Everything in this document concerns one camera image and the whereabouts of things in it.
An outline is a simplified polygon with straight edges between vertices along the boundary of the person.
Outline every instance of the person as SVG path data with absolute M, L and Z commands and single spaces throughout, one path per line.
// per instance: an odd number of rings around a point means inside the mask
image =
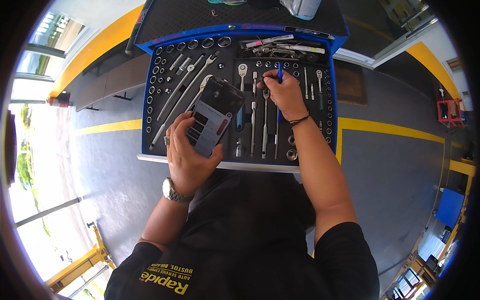
M 105 299 L 378 299 L 377 267 L 335 155 L 297 80 L 267 71 L 264 83 L 295 123 L 300 176 L 216 169 L 185 136 L 192 112 L 166 131 L 170 179 Z M 314 258 L 305 233 L 315 226 Z

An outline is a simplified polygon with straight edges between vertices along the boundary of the foam tool tray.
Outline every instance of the foam tool tray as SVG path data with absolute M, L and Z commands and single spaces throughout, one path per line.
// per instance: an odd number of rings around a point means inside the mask
M 263 126 L 264 126 L 264 104 L 263 90 L 257 89 L 257 95 L 253 95 L 253 72 L 258 72 L 258 81 L 262 74 L 268 70 L 275 69 L 275 63 L 279 62 L 285 65 L 287 62 L 288 67 L 283 68 L 284 72 L 288 72 L 294 75 L 294 72 L 298 72 L 298 76 L 295 76 L 299 81 L 300 88 L 302 90 L 302 97 L 307 109 L 313 120 L 319 126 L 319 130 L 322 131 L 324 137 L 329 142 L 330 147 L 335 152 L 336 147 L 336 129 L 337 129 L 337 113 L 336 113 L 336 93 L 335 82 L 333 75 L 332 59 L 329 55 L 328 45 L 312 44 L 311 41 L 304 42 L 303 45 L 323 47 L 325 48 L 325 54 L 317 54 L 319 59 L 317 62 L 312 63 L 306 60 L 288 60 L 282 58 L 259 58 L 251 53 L 248 53 L 240 47 L 240 41 L 255 40 L 255 36 L 233 36 L 231 38 L 231 44 L 226 47 L 218 45 L 218 40 L 221 36 L 213 37 L 213 45 L 209 48 L 202 47 L 203 39 L 198 40 L 198 46 L 194 49 L 190 49 L 189 42 L 192 39 L 185 40 L 185 47 L 182 50 L 178 50 L 183 47 L 183 44 L 177 42 L 173 46 L 169 47 L 169 44 L 160 44 L 153 52 L 152 59 L 149 66 L 147 83 L 145 87 L 144 95 L 144 108 L 142 118 L 142 153 L 146 155 L 166 156 L 167 148 L 164 144 L 164 136 L 166 129 L 175 120 L 175 118 L 185 111 L 192 99 L 197 95 L 200 90 L 200 84 L 203 79 L 211 74 L 221 79 L 226 80 L 230 84 L 240 89 L 241 77 L 238 75 L 238 66 L 242 63 L 247 65 L 247 74 L 244 77 L 244 93 L 246 96 L 245 107 L 242 110 L 243 128 L 238 129 L 236 119 L 232 119 L 226 133 L 221 139 L 223 143 L 223 155 L 224 161 L 241 162 L 241 163 L 254 163 L 254 164 L 274 164 L 274 165 L 287 165 L 298 166 L 298 159 L 289 160 L 287 158 L 287 151 L 290 149 L 296 149 L 294 145 L 289 143 L 289 137 L 293 134 L 292 129 L 288 127 L 288 122 L 281 116 L 279 123 L 278 134 L 278 153 L 277 159 L 275 156 L 275 137 L 276 137 L 276 122 L 277 112 L 276 105 L 268 99 L 267 106 L 267 127 L 268 127 L 268 144 L 266 151 L 266 158 L 262 159 L 262 140 L 263 140 Z M 167 116 L 172 111 L 173 107 L 177 103 L 177 100 L 186 90 L 186 87 L 190 84 L 192 79 L 197 75 L 199 70 L 205 65 L 207 58 L 219 51 L 219 54 L 215 61 L 210 64 L 205 71 L 198 77 L 191 89 L 187 92 L 184 99 L 179 103 L 177 108 L 169 119 L 169 122 L 165 124 L 165 129 L 160 135 L 155 147 L 150 150 L 150 144 L 152 143 L 156 133 L 160 126 L 165 122 Z M 178 64 L 170 70 L 172 63 L 176 58 L 183 54 Z M 204 55 L 203 59 L 198 63 L 195 69 L 189 74 L 188 79 L 180 87 L 179 91 L 172 98 L 172 101 L 167 106 L 166 111 L 162 115 L 159 121 L 157 117 L 162 110 L 167 99 L 170 97 L 166 91 L 169 89 L 173 91 L 179 84 L 182 78 L 187 73 L 185 69 L 181 75 L 177 75 L 176 71 L 182 62 L 190 57 L 192 61 L 189 64 L 194 64 L 201 55 Z M 307 71 L 307 92 L 308 99 L 305 97 L 305 68 Z M 323 111 L 320 108 L 319 86 L 317 78 L 317 70 L 322 72 L 322 92 L 323 92 Z M 250 157 L 251 151 L 251 138 L 252 138 L 252 102 L 257 102 L 256 110 L 256 125 L 255 125 L 255 142 L 253 157 Z M 237 142 L 241 141 L 241 157 L 236 156 Z

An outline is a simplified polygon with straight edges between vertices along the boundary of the plastic bag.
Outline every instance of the plastic bag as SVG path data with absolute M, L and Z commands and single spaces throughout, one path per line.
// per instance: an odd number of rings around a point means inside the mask
M 232 5 L 238 5 L 242 4 L 244 2 L 247 2 L 247 0 L 208 0 L 208 2 L 213 3 L 213 4 L 218 4 L 218 3 L 224 3 L 224 4 L 232 4 Z

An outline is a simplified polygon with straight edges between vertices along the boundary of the tool drawer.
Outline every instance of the tool drawer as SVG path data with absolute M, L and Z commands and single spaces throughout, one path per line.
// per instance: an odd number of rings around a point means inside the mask
M 296 148 L 294 139 L 291 137 L 293 131 L 288 127 L 288 122 L 283 116 L 280 115 L 280 118 L 277 118 L 277 107 L 271 99 L 267 102 L 266 156 L 262 158 L 265 99 L 262 89 L 257 89 L 254 96 L 253 72 L 257 72 L 257 81 L 260 81 L 264 72 L 277 69 L 276 66 L 279 63 L 283 66 L 283 72 L 290 73 L 299 81 L 303 101 L 309 114 L 322 131 L 332 151 L 335 152 L 337 106 L 329 41 L 293 36 L 288 40 L 277 41 L 276 44 L 260 42 L 259 47 L 246 47 L 249 42 L 258 43 L 259 39 L 271 37 L 271 34 L 229 36 L 218 34 L 190 36 L 156 45 L 152 49 L 144 94 L 142 117 L 144 157 L 157 156 L 159 161 L 166 161 L 165 131 L 180 113 L 191 106 L 192 100 L 199 96 L 205 77 L 214 75 L 240 89 L 239 65 L 245 64 L 247 66 L 243 89 L 246 96 L 245 106 L 238 115 L 239 121 L 237 122 L 237 118 L 234 118 L 220 140 L 223 143 L 222 164 L 233 163 L 229 164 L 228 168 L 238 169 L 270 171 L 298 169 L 295 168 L 299 163 L 294 155 Z M 297 50 L 294 45 L 299 46 L 300 50 Z M 266 51 L 271 51 L 267 52 L 269 57 L 264 56 Z M 256 102 L 257 107 L 253 155 L 251 155 L 252 102 Z M 162 132 L 157 134 L 162 124 L 164 125 Z M 152 147 L 156 136 L 158 138 L 154 143 L 155 146 Z

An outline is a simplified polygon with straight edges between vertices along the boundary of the man's left hand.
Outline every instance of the man's left hand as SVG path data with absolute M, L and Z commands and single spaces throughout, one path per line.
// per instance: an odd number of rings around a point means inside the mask
M 184 196 L 193 196 L 195 191 L 213 173 L 223 159 L 222 144 L 213 148 L 209 158 L 196 153 L 186 136 L 187 129 L 195 123 L 191 111 L 180 114 L 167 129 L 170 137 L 167 145 L 168 167 L 174 189 Z

